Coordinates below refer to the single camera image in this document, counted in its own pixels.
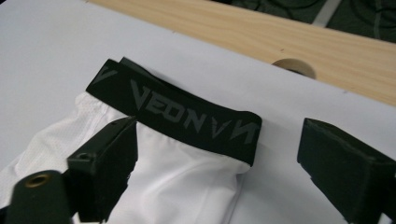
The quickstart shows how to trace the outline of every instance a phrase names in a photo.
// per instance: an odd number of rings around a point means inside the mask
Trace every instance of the black wire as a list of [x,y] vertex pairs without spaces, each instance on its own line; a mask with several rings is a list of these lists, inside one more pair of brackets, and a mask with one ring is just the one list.
[[313,6],[314,4],[316,4],[318,1],[319,1],[319,0],[314,0],[314,1],[312,1],[311,3],[309,3],[309,4],[305,5],[305,6],[286,6],[286,5],[283,5],[282,3],[278,2],[277,0],[268,0],[268,2],[271,3],[271,4],[273,4],[274,6],[280,7],[280,8],[282,8],[283,10],[285,10],[285,12],[286,12],[286,14],[288,15],[288,17],[289,17],[291,20],[294,20],[294,21],[300,21],[300,20],[297,20],[297,19],[293,16],[293,14],[292,14],[291,11],[290,11],[291,9],[304,9],[304,8],[312,7],[312,6]]
[[282,8],[287,8],[287,9],[304,9],[308,7],[312,7],[314,4],[316,4],[319,0],[314,0],[311,3],[305,5],[305,6],[286,6],[283,5],[282,3],[278,2],[277,0],[268,0],[268,2],[272,3],[275,6],[282,7]]
[[[361,21],[363,21],[363,22],[365,22],[365,23],[367,23],[367,24],[369,24],[369,25],[372,25],[372,26],[375,25],[372,21],[370,21],[370,20],[364,18],[364,17],[359,13],[359,10],[358,10],[358,8],[357,8],[357,6],[356,6],[355,0],[348,0],[348,1],[349,1],[349,5],[350,5],[350,8],[352,9],[353,14],[355,14],[355,16],[356,16],[358,19],[360,19]],[[395,9],[389,9],[389,8],[381,8],[381,9],[379,9],[379,10],[373,9],[373,12],[379,13],[379,12],[388,11],[388,10],[392,11],[392,10],[395,10]],[[379,25],[378,27],[379,27],[379,28],[383,28],[383,29],[393,29],[393,28],[396,28],[396,21],[394,21],[393,23],[395,23],[395,24],[394,24],[394,25],[391,25],[391,26]]]

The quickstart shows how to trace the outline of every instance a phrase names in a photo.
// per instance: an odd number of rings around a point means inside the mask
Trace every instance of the white fabric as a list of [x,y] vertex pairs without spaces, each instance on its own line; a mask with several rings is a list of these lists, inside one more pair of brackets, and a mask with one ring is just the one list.
[[[82,93],[72,115],[38,133],[27,150],[0,173],[0,206],[12,186],[42,170],[66,169],[66,158],[121,112]],[[137,124],[138,162],[108,223],[228,223],[249,166],[236,159],[180,143]]]

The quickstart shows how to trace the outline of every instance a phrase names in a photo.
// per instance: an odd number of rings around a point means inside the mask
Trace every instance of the elastic waistband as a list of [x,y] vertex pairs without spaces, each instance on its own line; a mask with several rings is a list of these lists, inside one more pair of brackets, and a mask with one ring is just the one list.
[[253,165],[262,119],[212,104],[122,59],[108,60],[87,92],[180,142]]

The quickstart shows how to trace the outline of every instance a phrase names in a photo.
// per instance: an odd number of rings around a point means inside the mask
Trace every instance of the wood grain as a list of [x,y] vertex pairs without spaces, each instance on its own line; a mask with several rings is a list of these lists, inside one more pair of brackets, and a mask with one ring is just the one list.
[[396,45],[206,0],[90,0],[266,63],[293,58],[317,80],[396,105]]

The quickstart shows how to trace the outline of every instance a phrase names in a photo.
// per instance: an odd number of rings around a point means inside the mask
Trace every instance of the wooden plank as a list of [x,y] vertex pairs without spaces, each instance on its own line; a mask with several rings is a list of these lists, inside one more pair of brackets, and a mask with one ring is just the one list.
[[205,0],[90,0],[266,63],[293,58],[317,80],[396,105],[396,45]]

